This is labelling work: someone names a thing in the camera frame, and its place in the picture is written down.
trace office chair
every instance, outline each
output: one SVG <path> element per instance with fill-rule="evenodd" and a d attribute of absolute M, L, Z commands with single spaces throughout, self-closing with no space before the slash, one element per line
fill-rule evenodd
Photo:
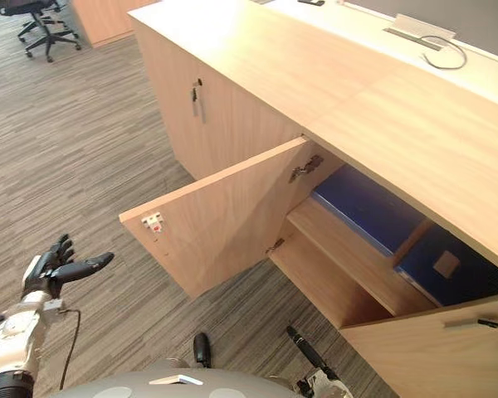
<path fill-rule="evenodd" d="M 59 6 L 59 4 L 56 2 L 56 5 L 55 7 L 53 8 L 53 10 L 55 12 L 59 12 L 61 10 L 61 7 Z M 43 23 L 45 25 L 56 25 L 56 24 L 61 24 L 65 29 L 68 29 L 68 26 L 66 25 L 66 23 L 64 21 L 54 21 L 53 19 L 51 19 L 51 17 L 42 17 L 41 18 Z M 24 39 L 22 36 L 24 36 L 26 33 L 28 32 L 31 32 L 33 29 L 35 29 L 37 27 L 37 23 L 35 21 L 33 22 L 26 22 L 22 25 L 22 30 L 21 32 L 17 35 L 18 37 L 18 40 L 20 40 L 22 43 L 25 43 L 26 42 L 26 39 Z M 71 34 L 74 35 L 74 37 L 77 39 L 79 38 L 79 35 L 73 31 L 71 31 Z"/>
<path fill-rule="evenodd" d="M 24 42 L 22 35 L 29 32 L 34 27 L 40 27 L 44 32 L 43 37 L 39 38 L 26 47 L 26 56 L 28 58 L 33 58 L 33 54 L 31 52 L 32 49 L 46 44 L 46 60 L 48 62 L 53 62 L 53 58 L 50 56 L 50 49 L 51 46 L 56 44 L 58 41 L 75 44 L 76 50 L 81 50 L 81 45 L 77 40 L 71 40 L 63 37 L 70 34 L 77 37 L 77 35 L 72 30 L 66 29 L 62 32 L 51 33 L 50 29 L 48 29 L 47 25 L 59 22 L 54 22 L 48 18 L 44 18 L 43 10 L 54 5 L 58 7 L 58 5 L 56 4 L 56 0 L 0 0 L 1 15 L 13 16 L 30 14 L 33 18 L 33 22 L 28 23 L 24 27 L 22 32 L 18 35 L 20 41 Z"/>

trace cabinet door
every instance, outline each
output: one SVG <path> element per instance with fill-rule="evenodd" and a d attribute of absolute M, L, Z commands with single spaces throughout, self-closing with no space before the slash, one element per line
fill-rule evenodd
<path fill-rule="evenodd" d="M 292 170 L 327 152 L 296 138 L 235 166 L 159 197 L 120 215 L 120 221 L 192 297 L 220 284 L 266 257 L 286 213 L 308 195 L 339 161 L 291 182 Z M 159 213 L 161 233 L 144 227 Z"/>
<path fill-rule="evenodd" d="M 401 397 L 498 398 L 498 296 L 341 334 Z"/>
<path fill-rule="evenodd" d="M 198 63 L 199 113 L 208 174 L 300 137 L 304 129 L 210 66 Z"/>
<path fill-rule="evenodd" d="M 197 60 L 144 24 L 133 24 L 175 157 L 194 178 L 209 175 L 208 141 L 192 99 Z"/>

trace chair base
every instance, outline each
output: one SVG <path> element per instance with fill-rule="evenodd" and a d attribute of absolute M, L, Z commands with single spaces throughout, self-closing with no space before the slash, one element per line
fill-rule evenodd
<path fill-rule="evenodd" d="M 45 52 L 46 60 L 48 62 L 53 62 L 53 58 L 50 56 L 50 49 L 51 49 L 51 46 L 53 46 L 57 42 L 65 42 L 65 43 L 75 44 L 76 50 L 78 50 L 78 51 L 81 50 L 81 44 L 77 40 L 67 39 L 64 37 L 67 35 L 74 35 L 74 37 L 78 37 L 77 34 L 74 31 L 72 31 L 71 29 L 66 29 L 65 31 L 55 32 L 55 33 L 51 33 L 50 29 L 48 29 L 47 25 L 53 25 L 55 23 L 63 23 L 63 25 L 64 25 L 64 22 L 53 21 L 53 20 L 48 19 L 46 17 L 41 17 L 40 15 L 37 15 L 36 13 L 32 13 L 32 17 L 33 17 L 34 21 L 28 23 L 24 27 L 24 29 L 22 29 L 22 32 L 20 32 L 18 35 L 19 39 L 22 41 L 22 39 L 23 39 L 22 35 L 28 33 L 29 31 L 31 31 L 35 27 L 40 27 L 44 31 L 45 36 L 40 37 L 39 39 L 34 41 L 32 44 L 30 44 L 29 46 L 26 47 L 26 56 L 28 58 L 33 58 L 33 54 L 31 52 L 31 50 L 33 50 L 36 47 L 46 45 L 46 52 Z"/>

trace blue binder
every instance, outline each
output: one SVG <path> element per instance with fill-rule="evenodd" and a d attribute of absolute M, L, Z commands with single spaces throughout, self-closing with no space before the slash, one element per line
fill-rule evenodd
<path fill-rule="evenodd" d="M 434 269 L 445 252 L 459 260 L 448 278 Z M 498 268 L 440 226 L 427 231 L 395 269 L 438 305 L 498 294 Z"/>
<path fill-rule="evenodd" d="M 312 197 L 387 257 L 426 218 L 350 165 L 323 181 Z"/>

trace cabinet shelf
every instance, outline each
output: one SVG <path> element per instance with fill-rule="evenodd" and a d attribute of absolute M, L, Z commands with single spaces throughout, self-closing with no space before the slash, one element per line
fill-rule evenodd
<path fill-rule="evenodd" d="M 270 258 L 336 327 L 391 318 L 369 293 L 286 222 L 285 243 Z"/>
<path fill-rule="evenodd" d="M 436 307 L 393 271 L 389 258 L 311 197 L 296 207 L 287 219 L 392 315 L 407 315 Z"/>

